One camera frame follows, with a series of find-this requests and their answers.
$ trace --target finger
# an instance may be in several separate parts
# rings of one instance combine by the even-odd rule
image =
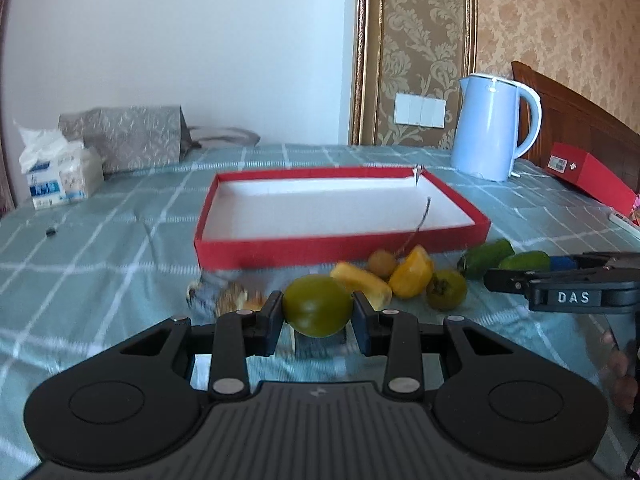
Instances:
[[[617,377],[622,378],[626,375],[626,371],[629,368],[629,359],[624,352],[614,350],[611,352],[607,361],[607,368],[615,373]]]
[[[611,330],[607,330],[604,334],[602,334],[602,336],[600,337],[600,341],[606,345],[613,345],[616,342],[613,334],[611,333]]]
[[[635,399],[638,394],[638,382],[630,376],[618,379],[613,385],[613,394],[616,396]]]
[[[611,400],[613,401],[613,404],[621,410],[625,410],[627,413],[633,413],[635,403],[634,397],[612,395]]]

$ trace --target white wall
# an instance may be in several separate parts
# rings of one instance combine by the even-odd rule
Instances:
[[[348,141],[355,0],[8,0],[2,143],[27,197],[13,121],[181,104],[189,124],[263,142]]]

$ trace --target ribbed black surface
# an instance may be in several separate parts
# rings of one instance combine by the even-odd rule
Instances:
[[[529,473],[501,470],[457,450],[424,410],[392,402],[370,383],[265,383],[222,404],[181,450],[110,474],[47,463],[30,480],[605,480],[583,463]]]

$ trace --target white switch panel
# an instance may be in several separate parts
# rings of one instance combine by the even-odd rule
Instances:
[[[413,94],[396,94],[394,122],[444,128],[446,101]]]

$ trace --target toy fruit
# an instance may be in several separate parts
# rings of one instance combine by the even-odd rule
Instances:
[[[452,310],[466,298],[466,280],[457,270],[436,270],[427,286],[427,301],[436,310]]]
[[[472,247],[458,260],[458,271],[468,280],[480,280],[487,270],[497,267],[514,254],[511,243],[504,238]]]
[[[422,246],[416,245],[407,258],[396,267],[389,286],[398,298],[407,300],[420,294],[433,276],[433,261]]]
[[[353,300],[330,276],[308,274],[293,280],[282,298],[284,319],[309,337],[340,332],[351,319]]]
[[[367,260],[367,269],[383,280],[388,280],[398,266],[398,260],[389,251],[378,249]]]
[[[551,258],[544,251],[527,251],[526,253],[518,253],[505,258],[498,264],[498,268],[549,272],[551,270]]]
[[[362,292],[374,310],[382,310],[391,301],[391,288],[375,274],[360,267],[340,262],[331,271],[330,276],[349,294],[356,290]]]

